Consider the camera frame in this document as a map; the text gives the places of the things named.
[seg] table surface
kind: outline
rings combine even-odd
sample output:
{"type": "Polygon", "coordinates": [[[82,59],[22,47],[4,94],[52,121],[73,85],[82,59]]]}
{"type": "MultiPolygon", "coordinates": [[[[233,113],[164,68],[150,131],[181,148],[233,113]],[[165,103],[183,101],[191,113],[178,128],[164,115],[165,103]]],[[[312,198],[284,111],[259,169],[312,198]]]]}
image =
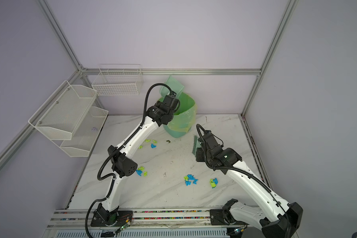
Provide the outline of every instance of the table surface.
{"type": "MultiPolygon", "coordinates": [[[[97,180],[97,173],[108,157],[107,148],[117,145],[140,123],[142,116],[109,116],[98,138],[93,153],[72,197],[69,209],[88,209],[97,198],[105,197],[110,178],[97,180]]],[[[237,114],[197,115],[206,130],[224,141],[225,148],[234,149],[257,176],[258,169],[237,114]]],[[[205,163],[196,162],[192,154],[195,125],[184,136],[173,138],[162,126],[143,142],[133,160],[143,166],[148,175],[132,174],[120,198],[121,208],[169,208],[222,206],[235,198],[247,205],[256,205],[251,197],[231,178],[221,171],[209,169],[205,163]],[[151,148],[152,139],[157,141],[151,148]],[[192,174],[197,184],[186,186],[184,176],[192,174]],[[217,178],[218,185],[211,188],[210,179],[217,178]]],[[[111,173],[109,162],[102,175],[111,173]]]]}

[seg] metal beam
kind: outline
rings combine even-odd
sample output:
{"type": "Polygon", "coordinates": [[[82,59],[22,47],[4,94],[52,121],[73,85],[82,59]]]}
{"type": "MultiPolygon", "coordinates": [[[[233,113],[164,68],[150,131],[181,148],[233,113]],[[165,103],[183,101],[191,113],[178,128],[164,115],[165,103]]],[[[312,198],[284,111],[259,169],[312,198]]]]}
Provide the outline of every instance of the metal beam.
{"type": "Polygon", "coordinates": [[[46,19],[48,20],[49,24],[51,25],[54,33],[56,34],[58,40],[61,42],[63,48],[66,50],[69,58],[73,62],[74,66],[78,71],[83,70],[83,66],[78,61],[77,56],[75,55],[73,49],[71,48],[69,42],[65,34],[62,31],[62,27],[57,21],[56,16],[54,15],[52,8],[50,7],[47,0],[37,0],[39,7],[41,8],[43,14],[45,15],[46,19]]]}
{"type": "Polygon", "coordinates": [[[286,25],[289,21],[289,19],[291,18],[292,16],[292,13],[294,12],[295,10],[295,7],[296,7],[296,4],[298,3],[298,0],[289,0],[289,2],[287,3],[287,6],[286,6],[286,10],[284,11],[284,14],[282,16],[282,19],[280,21],[280,24],[276,30],[276,34],[271,42],[271,45],[267,51],[267,54],[266,54],[266,58],[264,59],[263,61],[263,64],[262,64],[262,72],[260,73],[260,75],[257,76],[257,79],[255,80],[255,83],[254,83],[254,86],[250,92],[250,95],[248,97],[248,100],[246,101],[246,104],[243,108],[243,111],[242,111],[242,116],[245,116],[250,105],[251,105],[251,102],[252,102],[252,99],[254,98],[255,94],[257,93],[258,91],[258,87],[260,85],[260,83],[262,82],[262,79],[267,71],[267,67],[268,65],[270,64],[271,62],[271,59],[275,53],[275,50],[277,48],[277,46],[279,45],[279,42],[280,42],[280,39],[282,38],[283,36],[283,32],[286,28],[286,25]]]}
{"type": "MultiPolygon", "coordinates": [[[[73,83],[78,77],[80,77],[80,72],[76,71],[68,79],[69,83],[73,83]]],[[[42,116],[45,110],[50,106],[50,103],[53,103],[59,95],[64,91],[64,87],[60,87],[59,90],[56,90],[48,100],[43,104],[44,110],[39,110],[38,113],[34,115],[34,120],[37,120],[38,117],[42,116]]],[[[17,134],[17,136],[10,142],[10,144],[0,153],[0,170],[4,165],[12,158],[14,153],[19,149],[19,147],[24,143],[24,141],[29,137],[29,135],[34,130],[34,127],[29,123],[17,134]]]]}
{"type": "MultiPolygon", "coordinates": [[[[260,75],[260,69],[141,69],[143,75],[260,75]]],[[[85,75],[97,75],[99,69],[86,69],[85,75]]]]}

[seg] black mounting plate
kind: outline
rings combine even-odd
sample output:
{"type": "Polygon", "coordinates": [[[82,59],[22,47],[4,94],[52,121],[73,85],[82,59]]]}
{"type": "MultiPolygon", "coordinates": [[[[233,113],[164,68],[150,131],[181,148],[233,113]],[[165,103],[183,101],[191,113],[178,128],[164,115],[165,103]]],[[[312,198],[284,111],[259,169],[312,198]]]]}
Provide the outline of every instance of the black mounting plate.
{"type": "MultiPolygon", "coordinates": [[[[127,218],[132,221],[133,211],[118,211],[116,214],[115,225],[112,227],[120,227],[126,224],[127,218]]],[[[106,222],[101,218],[97,211],[94,212],[94,216],[91,220],[91,227],[103,227],[106,226],[106,222]]]]}
{"type": "MultiPolygon", "coordinates": [[[[224,222],[224,217],[222,216],[222,209],[211,209],[210,212],[210,223],[212,225],[229,225],[224,222]]],[[[247,225],[245,222],[236,221],[234,224],[230,224],[230,226],[235,225],[247,225]]]]}

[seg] white wire basket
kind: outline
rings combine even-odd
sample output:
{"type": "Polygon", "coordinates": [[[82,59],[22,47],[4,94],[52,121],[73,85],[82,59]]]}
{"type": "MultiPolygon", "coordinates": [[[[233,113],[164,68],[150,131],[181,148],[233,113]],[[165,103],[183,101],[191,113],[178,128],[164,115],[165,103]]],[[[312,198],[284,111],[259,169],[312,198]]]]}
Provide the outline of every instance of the white wire basket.
{"type": "Polygon", "coordinates": [[[96,90],[68,83],[41,119],[35,125],[29,123],[49,140],[71,140],[96,97],[96,90]]]}
{"type": "Polygon", "coordinates": [[[140,64],[99,64],[92,88],[100,96],[138,95],[143,86],[140,64]]]}
{"type": "Polygon", "coordinates": [[[70,157],[89,156],[107,115],[107,110],[90,107],[73,138],[64,140],[59,147],[70,157]]]}

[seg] wall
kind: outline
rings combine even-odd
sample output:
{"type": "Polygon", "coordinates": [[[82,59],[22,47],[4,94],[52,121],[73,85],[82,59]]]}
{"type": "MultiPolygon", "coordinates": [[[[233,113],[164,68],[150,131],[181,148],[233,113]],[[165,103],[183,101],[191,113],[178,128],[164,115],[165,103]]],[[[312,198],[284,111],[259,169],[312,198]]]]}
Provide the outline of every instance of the wall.
{"type": "Polygon", "coordinates": [[[288,0],[49,0],[83,66],[260,68],[288,0]]]}
{"type": "Polygon", "coordinates": [[[247,120],[301,238],[357,231],[357,0],[299,1],[247,120]]]}
{"type": "MultiPolygon", "coordinates": [[[[240,113],[255,82],[254,75],[174,75],[184,86],[184,92],[197,103],[197,113],[240,113]]],[[[89,75],[93,82],[96,76],[89,75]]],[[[154,83],[164,83],[167,75],[144,75],[144,84],[139,95],[100,96],[109,114],[143,114],[145,95],[154,83]]],[[[160,88],[154,88],[148,99],[148,107],[161,97],[160,88]]]]}
{"type": "MultiPolygon", "coordinates": [[[[0,0],[0,152],[74,71],[35,0],[0,0]]],[[[83,165],[34,132],[0,172],[0,237],[41,237],[83,165]]]]}

